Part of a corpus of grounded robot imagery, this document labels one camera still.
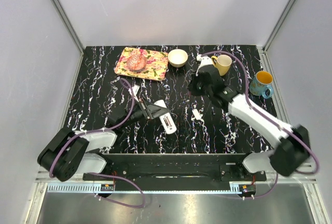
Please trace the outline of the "white remote control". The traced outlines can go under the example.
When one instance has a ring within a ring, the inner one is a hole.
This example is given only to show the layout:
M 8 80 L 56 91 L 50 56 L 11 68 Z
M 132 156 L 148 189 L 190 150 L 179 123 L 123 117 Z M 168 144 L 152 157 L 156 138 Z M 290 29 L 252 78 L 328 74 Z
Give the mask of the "white remote control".
M 164 102 L 164 100 L 158 100 L 154 102 L 155 105 L 166 108 L 166 104 Z M 162 115 L 159 117 L 161 124 L 164 127 L 164 130 L 166 132 L 167 135 L 173 134 L 176 132 L 177 128 L 175 126 L 175 123 L 173 121 L 173 118 L 170 114 L 170 112 Z

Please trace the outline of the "white battery cover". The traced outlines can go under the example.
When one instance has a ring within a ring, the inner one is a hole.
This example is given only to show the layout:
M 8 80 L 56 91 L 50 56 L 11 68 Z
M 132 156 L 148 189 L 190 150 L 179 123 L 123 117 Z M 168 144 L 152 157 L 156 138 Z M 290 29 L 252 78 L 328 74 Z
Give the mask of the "white battery cover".
M 196 108 L 194 108 L 192 110 L 192 114 L 193 114 L 193 116 L 196 120 L 201 120 L 202 119 L 201 114 L 199 113 L 199 111 Z

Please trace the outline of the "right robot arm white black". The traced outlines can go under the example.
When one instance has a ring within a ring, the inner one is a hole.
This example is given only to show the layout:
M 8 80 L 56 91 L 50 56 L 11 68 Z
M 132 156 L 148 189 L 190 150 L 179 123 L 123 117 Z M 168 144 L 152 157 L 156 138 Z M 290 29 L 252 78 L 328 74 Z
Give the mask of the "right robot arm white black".
M 239 179 L 248 180 L 254 173 L 265 170 L 289 177 L 309 158 L 309 132 L 305 127 L 293 127 L 247 100 L 244 93 L 224 83 L 214 65 L 199 66 L 188 90 L 193 96 L 207 96 L 215 107 L 251 126 L 273 147 L 272 151 L 244 157 L 236 167 Z

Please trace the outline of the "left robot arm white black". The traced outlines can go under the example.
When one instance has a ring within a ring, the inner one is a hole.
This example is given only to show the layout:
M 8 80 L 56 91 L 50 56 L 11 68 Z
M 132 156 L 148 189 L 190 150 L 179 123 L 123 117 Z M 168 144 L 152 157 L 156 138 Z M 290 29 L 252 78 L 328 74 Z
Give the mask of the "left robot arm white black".
M 42 150 L 37 163 L 50 172 L 52 178 L 67 181 L 77 173 L 94 173 L 99 179 L 107 180 L 112 175 L 112 167 L 93 150 L 109 147 L 125 136 L 125 127 L 140 120 L 160 118 L 162 122 L 169 114 L 164 101 L 148 102 L 144 97 L 131 101 L 129 110 L 117 108 L 108 117 L 106 127 L 90 131 L 73 131 L 61 128 L 49 144 Z

